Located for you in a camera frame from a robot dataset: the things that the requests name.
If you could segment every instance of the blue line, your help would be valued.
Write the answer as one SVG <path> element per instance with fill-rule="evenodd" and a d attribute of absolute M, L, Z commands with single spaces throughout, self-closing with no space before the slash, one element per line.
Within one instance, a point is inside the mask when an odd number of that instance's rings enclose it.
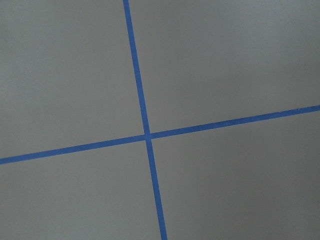
<path fill-rule="evenodd" d="M 125 20 L 126 20 L 126 27 L 128 30 L 128 37 L 129 37 L 129 43 L 130 43 L 130 49 L 131 49 L 131 57 L 132 57 L 132 63 L 133 63 L 133 69 L 134 69 L 136 88 L 137 88 L 138 98 L 140 103 L 141 118 L 142 118 L 143 130 L 145 135 L 145 144 L 146 144 L 148 160 L 149 160 L 149 167 L 150 167 L 150 173 L 151 173 L 156 212 L 158 216 L 160 235 L 162 240 L 167 240 L 168 239 L 167 230 L 166 230 L 164 212 L 163 212 L 162 203 L 161 203 L 161 195 L 160 195 L 157 169 L 156 169 L 156 163 L 155 163 L 155 155 L 154 155 L 154 150 L 152 146 L 150 127 L 149 127 L 149 121 L 148 121 L 148 115 L 147 115 L 146 100 L 145 100 L 145 95 L 144 95 L 144 90 L 143 90 L 143 85 L 141 80 L 134 28 L 132 25 L 132 19 L 131 19 L 131 13 L 130 13 L 129 0 L 123 0 L 123 7 L 124 7 Z"/>
<path fill-rule="evenodd" d="M 62 154 L 75 153 L 75 152 L 92 150 L 92 149 L 111 147 L 111 146 L 121 145 L 121 144 L 140 142 L 144 140 L 145 140 L 144 135 L 138 135 L 138 136 L 118 138 L 118 139 L 108 140 L 108 141 L 94 142 L 94 143 L 78 145 L 78 146 L 70 146 L 70 147 L 59 148 L 55 150 L 35 152 L 35 153 L 24 154 L 19 156 L 5 157 L 5 158 L 0 158 L 0 165 L 32 160 L 32 159 L 46 158 L 46 157 L 62 155 Z"/>
<path fill-rule="evenodd" d="M 312 113 L 317 111 L 320 111 L 320 105 L 267 113 L 267 114 L 262 114 L 257 116 L 237 118 L 233 120 L 220 121 L 220 122 L 202 124 L 197 126 L 183 127 L 183 128 L 178 128 L 178 129 L 173 129 L 168 131 L 154 132 L 154 133 L 151 133 L 151 138 L 152 139 L 165 138 L 165 137 L 175 136 L 180 134 L 187 134 L 187 133 L 194 133 L 194 132 L 210 130 L 210 129 L 224 128 L 224 127 L 229 127 L 233 125 L 247 124 L 247 123 L 253 123 L 253 122 L 258 122 L 258 121 L 263 121 L 268 119 L 277 119 L 277 118 L 283 118 L 283 117 L 293 116 L 298 114 Z"/>

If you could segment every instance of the blue tape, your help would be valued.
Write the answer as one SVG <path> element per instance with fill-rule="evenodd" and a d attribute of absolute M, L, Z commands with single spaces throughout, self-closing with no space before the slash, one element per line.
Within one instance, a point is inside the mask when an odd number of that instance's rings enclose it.
<path fill-rule="evenodd" d="M 188 133 L 194 133 L 194 132 L 199 132 L 204 130 L 224 128 L 224 127 L 229 127 L 233 125 L 253 123 L 253 122 L 258 122 L 258 121 L 263 121 L 268 119 L 283 118 L 287 116 L 312 113 L 316 111 L 320 111 L 320 105 L 308 106 L 308 107 L 297 108 L 297 109 L 292 109 L 287 111 L 267 113 L 267 114 L 262 114 L 257 116 L 237 118 L 233 120 L 220 121 L 220 122 L 202 124 L 197 126 L 183 127 L 183 128 L 178 128 L 178 129 L 173 129 L 168 131 L 154 132 L 154 133 L 151 133 L 151 138 L 152 139 L 165 138 L 165 137 L 174 136 L 174 135 L 188 134 Z"/>
<path fill-rule="evenodd" d="M 78 146 L 70 146 L 70 147 L 59 148 L 55 150 L 35 152 L 35 153 L 24 154 L 19 156 L 5 157 L 5 158 L 0 158 L 0 165 L 32 160 L 32 159 L 46 158 L 46 157 L 62 155 L 62 154 L 70 154 L 70 153 L 81 152 L 81 151 L 92 150 L 92 149 L 111 147 L 111 146 L 121 145 L 121 144 L 140 142 L 144 140 L 145 140 L 144 135 L 138 135 L 138 136 L 118 138 L 118 139 L 108 140 L 108 141 L 94 142 L 94 143 L 78 145 Z"/>
<path fill-rule="evenodd" d="M 129 0 L 123 0 L 123 7 L 124 7 L 125 20 L 126 20 L 126 27 L 128 31 L 128 37 L 129 37 L 136 89 L 138 92 L 138 98 L 139 98 L 139 104 L 140 104 L 141 118 L 142 118 L 142 124 L 143 124 L 144 136 L 145 136 L 145 144 L 146 144 L 146 149 L 148 154 L 148 161 L 149 161 L 149 167 L 150 167 L 150 173 L 151 173 L 153 194 L 154 194 L 156 212 L 158 217 L 160 235 L 161 235 L 161 240 L 167 240 L 168 239 L 167 230 L 166 230 L 164 212 L 163 212 L 162 202 L 161 202 L 161 195 L 160 195 L 157 169 L 156 169 L 156 163 L 155 163 L 155 155 L 154 155 L 154 150 L 152 146 L 146 100 L 145 100 L 145 95 L 144 95 L 144 90 L 143 90 L 143 85 L 141 80 L 141 73 L 140 73 L 138 54 L 137 54 L 137 48 L 136 48 L 136 42 L 135 42 L 134 28 L 132 25 L 132 19 L 131 19 L 131 13 L 130 13 Z"/>

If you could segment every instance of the horizontal blue line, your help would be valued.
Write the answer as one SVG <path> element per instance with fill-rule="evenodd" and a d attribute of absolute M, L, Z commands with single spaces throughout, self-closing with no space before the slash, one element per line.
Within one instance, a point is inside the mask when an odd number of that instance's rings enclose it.
<path fill-rule="evenodd" d="M 204 130 L 224 128 L 224 127 L 229 127 L 233 125 L 253 123 L 253 122 L 258 122 L 258 121 L 263 121 L 268 119 L 277 119 L 277 118 L 282 118 L 282 117 L 287 117 L 292 115 L 312 113 L 316 111 L 320 111 L 320 105 L 267 113 L 267 114 L 262 114 L 257 116 L 237 118 L 233 120 L 219 121 L 219 122 L 202 124 L 197 126 L 183 127 L 183 128 L 167 130 L 167 131 L 154 132 L 154 133 L 151 133 L 151 138 L 152 139 L 165 138 L 165 137 L 175 136 L 180 134 L 188 134 L 188 133 L 194 133 L 194 132 L 199 132 Z"/>
<path fill-rule="evenodd" d="M 94 143 L 89 143 L 84 145 L 64 147 L 64 148 L 59 148 L 55 150 L 40 151 L 40 152 L 29 153 L 29 154 L 24 154 L 19 156 L 10 156 L 5 158 L 0 158 L 0 165 L 32 160 L 32 159 L 40 159 L 40 158 L 51 157 L 51 156 L 62 155 L 62 154 L 81 152 L 81 151 L 92 150 L 92 149 L 111 147 L 115 145 L 134 143 L 134 142 L 139 142 L 144 140 L 145 140 L 144 135 L 129 136 L 129 137 L 118 138 L 114 140 L 100 141 L 100 142 L 94 142 Z"/>

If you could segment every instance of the vertical blue line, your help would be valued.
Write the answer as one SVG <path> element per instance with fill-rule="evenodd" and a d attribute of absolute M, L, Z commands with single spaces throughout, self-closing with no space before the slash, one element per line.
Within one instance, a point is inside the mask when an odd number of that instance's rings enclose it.
<path fill-rule="evenodd" d="M 145 136 L 145 144 L 146 144 L 146 149 L 148 154 L 148 161 L 149 161 L 149 167 L 150 167 L 150 173 L 151 173 L 153 194 L 154 194 L 155 207 L 156 207 L 159 229 L 161 234 L 161 240 L 168 240 L 164 212 L 163 212 L 161 196 L 160 196 L 159 183 L 158 183 L 155 155 L 154 155 L 152 139 L 150 134 L 145 95 L 144 95 L 140 68 L 139 68 L 134 28 L 132 25 L 132 19 L 131 19 L 131 13 L 130 13 L 129 0 L 123 0 L 123 7 L 124 7 L 126 27 L 128 31 L 128 37 L 129 37 L 129 43 L 130 43 L 130 49 L 131 49 L 131 57 L 132 57 L 133 70 L 134 70 L 134 76 L 135 76 L 135 82 L 136 82 L 136 89 L 138 92 L 138 98 L 139 98 L 139 104 L 140 104 L 142 124 L 143 124 L 144 136 Z"/>

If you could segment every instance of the gray surface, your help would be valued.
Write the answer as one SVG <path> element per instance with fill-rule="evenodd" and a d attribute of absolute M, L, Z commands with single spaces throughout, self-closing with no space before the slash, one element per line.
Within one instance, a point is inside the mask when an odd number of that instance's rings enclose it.
<path fill-rule="evenodd" d="M 1 240 L 160 240 L 144 142 L 0 165 Z"/>
<path fill-rule="evenodd" d="M 320 113 L 153 140 L 168 239 L 320 239 Z"/>
<path fill-rule="evenodd" d="M 0 1 L 0 158 L 143 133 L 122 1 Z"/>
<path fill-rule="evenodd" d="M 152 132 L 320 103 L 319 0 L 134 0 Z"/>

